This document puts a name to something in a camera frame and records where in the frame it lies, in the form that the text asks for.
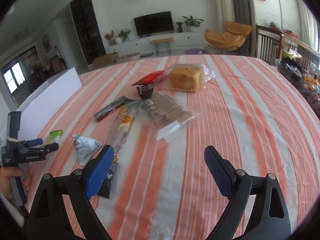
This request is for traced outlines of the person's left hand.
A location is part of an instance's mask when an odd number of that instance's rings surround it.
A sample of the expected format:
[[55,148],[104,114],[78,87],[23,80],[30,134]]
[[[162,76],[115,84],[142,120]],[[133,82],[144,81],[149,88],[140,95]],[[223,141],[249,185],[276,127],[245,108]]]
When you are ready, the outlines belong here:
[[[10,186],[10,177],[19,177],[22,175],[22,170],[16,167],[1,167],[0,188],[1,194],[8,200],[12,199],[12,191]],[[27,192],[31,188],[31,176],[27,172],[27,176],[23,182],[23,185]]]

